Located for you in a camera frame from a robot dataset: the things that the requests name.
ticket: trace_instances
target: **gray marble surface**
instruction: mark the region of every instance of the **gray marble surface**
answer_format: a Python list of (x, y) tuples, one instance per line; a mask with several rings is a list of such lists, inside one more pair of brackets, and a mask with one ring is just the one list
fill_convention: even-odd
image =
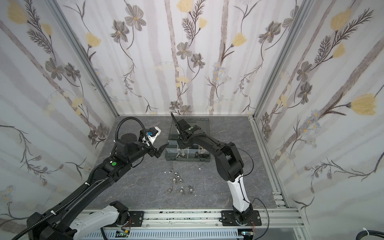
[[(99, 155), (98, 163), (102, 162), (114, 145), (116, 126), (124, 116), (116, 119), (110, 135)], [(170, 116), (140, 116), (138, 117), (148, 129), (157, 126), (162, 132), (157, 137), (154, 146), (160, 147), (167, 143), (172, 122)], [(266, 207), (276, 207), (272, 196), (272, 188), (261, 158), (256, 139), (253, 135), (247, 117), (208, 117), (210, 121), (210, 134), (223, 142), (234, 142), (237, 147), (246, 150), (253, 158), (255, 167), (252, 173), (244, 177), (244, 185), (250, 200), (259, 198)], [(132, 132), (139, 134), (141, 127), (134, 120), (124, 122), (119, 130), (119, 136)], [(252, 168), (248, 155), (239, 151), (244, 161), (244, 173)], [(103, 208), (113, 201), (120, 201), (129, 208), (227, 208), (232, 207), (232, 196), (228, 184), (219, 176), (214, 159), (210, 162), (177, 162), (166, 161), (164, 153), (160, 158), (145, 156), (143, 162), (132, 168), (117, 183), (106, 189), (88, 208)], [(173, 168), (178, 172), (183, 183), (173, 184), (170, 177)], [(177, 192), (191, 185), (195, 189), (192, 195), (182, 196)], [(166, 193), (173, 186), (173, 191)], [(255, 200), (253, 207), (263, 207)]]

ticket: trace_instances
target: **light blue cable tray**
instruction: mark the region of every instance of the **light blue cable tray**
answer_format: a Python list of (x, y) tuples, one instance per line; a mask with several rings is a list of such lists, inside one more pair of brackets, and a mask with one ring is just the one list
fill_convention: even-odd
[[(109, 240), (192, 240), (192, 239), (239, 239), (243, 236), (238, 236), (237, 229), (134, 229), (131, 230), (128, 237), (115, 237), (116, 229), (104, 229), (104, 232)], [(103, 240), (101, 231), (94, 231), (82, 240)]]

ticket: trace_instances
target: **silver hardware piece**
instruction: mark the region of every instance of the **silver hardware piece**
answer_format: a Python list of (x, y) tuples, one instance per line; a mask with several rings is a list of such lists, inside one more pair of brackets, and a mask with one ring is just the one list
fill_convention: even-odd
[(185, 195), (185, 191), (183, 190), (183, 189), (179, 189), (179, 191), (178, 192), (180, 192), (181, 193), (181, 195)]
[(188, 189), (189, 189), (188, 194), (191, 195), (194, 192), (193, 187), (189, 185)]
[(173, 186), (171, 186), (171, 187), (166, 191), (166, 193), (170, 193), (172, 190), (173, 190)]

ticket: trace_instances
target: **wall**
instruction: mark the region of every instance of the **wall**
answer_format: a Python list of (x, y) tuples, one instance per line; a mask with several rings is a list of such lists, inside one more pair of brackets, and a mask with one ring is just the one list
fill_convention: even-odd
[(257, 116), (313, 240), (382, 230), (384, 2), (316, 1)]
[(74, 191), (114, 117), (44, 2), (0, 3), (0, 236)]
[(71, 0), (60, 7), (120, 114), (251, 114), (300, 3)]

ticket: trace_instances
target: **wallpaper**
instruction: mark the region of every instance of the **wallpaper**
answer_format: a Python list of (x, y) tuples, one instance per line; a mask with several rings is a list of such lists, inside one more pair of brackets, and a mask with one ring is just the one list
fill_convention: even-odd
[(44, 2), (0, 6), (0, 236), (11, 239), (83, 182), (114, 117)]
[(119, 114), (251, 114), (296, 0), (62, 0)]
[(383, 1), (315, 1), (257, 116), (313, 240), (382, 230), (383, 13)]

